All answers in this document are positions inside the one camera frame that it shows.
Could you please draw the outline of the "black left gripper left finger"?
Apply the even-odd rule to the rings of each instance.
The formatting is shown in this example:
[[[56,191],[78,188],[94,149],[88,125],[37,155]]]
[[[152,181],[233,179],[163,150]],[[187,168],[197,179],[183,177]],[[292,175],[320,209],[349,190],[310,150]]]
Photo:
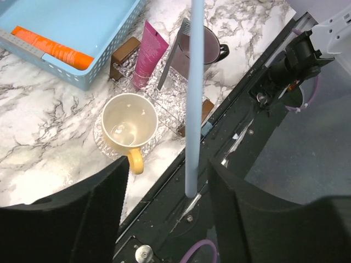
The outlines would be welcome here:
[[[1,208],[1,262],[112,262],[126,157],[31,204]]]

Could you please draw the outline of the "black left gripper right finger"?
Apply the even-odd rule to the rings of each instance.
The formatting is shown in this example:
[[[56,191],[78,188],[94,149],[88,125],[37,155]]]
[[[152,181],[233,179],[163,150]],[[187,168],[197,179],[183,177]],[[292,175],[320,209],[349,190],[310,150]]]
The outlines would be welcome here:
[[[221,262],[350,262],[350,197],[297,204],[209,160],[208,184]]]

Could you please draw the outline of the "yellow mug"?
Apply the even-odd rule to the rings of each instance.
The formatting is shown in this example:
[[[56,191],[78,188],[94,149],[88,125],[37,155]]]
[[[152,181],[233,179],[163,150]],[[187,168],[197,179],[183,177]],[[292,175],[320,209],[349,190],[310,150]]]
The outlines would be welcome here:
[[[101,129],[107,145],[128,158],[130,169],[144,172],[141,148],[155,136],[158,115],[151,101],[139,94],[124,93],[111,98],[101,114]]]

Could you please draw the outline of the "mauve mug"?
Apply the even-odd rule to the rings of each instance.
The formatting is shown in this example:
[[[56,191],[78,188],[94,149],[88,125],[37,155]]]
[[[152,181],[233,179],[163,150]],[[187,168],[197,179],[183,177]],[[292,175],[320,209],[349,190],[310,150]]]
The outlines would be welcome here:
[[[229,46],[221,44],[218,37],[208,27],[203,27],[204,41],[196,44],[195,48],[190,48],[191,36],[183,34],[178,44],[175,46],[175,53],[171,62],[171,67],[182,77],[189,79],[190,59],[193,57],[192,51],[203,51],[203,71],[206,72],[213,64],[222,61],[229,54]]]

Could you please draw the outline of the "grey toothbrush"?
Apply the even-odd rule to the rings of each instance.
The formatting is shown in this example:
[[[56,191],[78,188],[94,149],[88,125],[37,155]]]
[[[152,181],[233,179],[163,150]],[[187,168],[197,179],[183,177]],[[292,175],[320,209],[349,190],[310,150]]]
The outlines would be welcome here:
[[[183,35],[190,36],[190,20],[188,18],[183,18],[182,24],[181,24],[180,29],[179,29],[179,31],[177,33],[177,36],[176,36],[176,38],[174,40],[173,46],[171,48],[171,51],[168,54],[168,58],[167,58],[166,64],[165,64],[165,66],[163,68],[163,72],[161,74],[161,77],[160,77],[158,85],[157,85],[157,90],[158,91],[160,91],[162,89],[162,87],[163,87],[163,84],[164,84],[164,82],[166,80],[169,68],[170,68],[170,66],[172,64],[174,55],[176,53],[177,47],[178,47],[179,42],[180,42],[180,40],[181,40]]]

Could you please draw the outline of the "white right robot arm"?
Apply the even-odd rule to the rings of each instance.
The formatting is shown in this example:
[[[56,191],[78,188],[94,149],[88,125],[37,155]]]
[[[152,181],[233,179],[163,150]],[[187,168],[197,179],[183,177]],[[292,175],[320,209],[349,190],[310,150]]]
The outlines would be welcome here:
[[[350,5],[332,18],[313,26],[311,31],[310,41],[314,50],[320,52],[321,58],[334,58],[350,48]]]

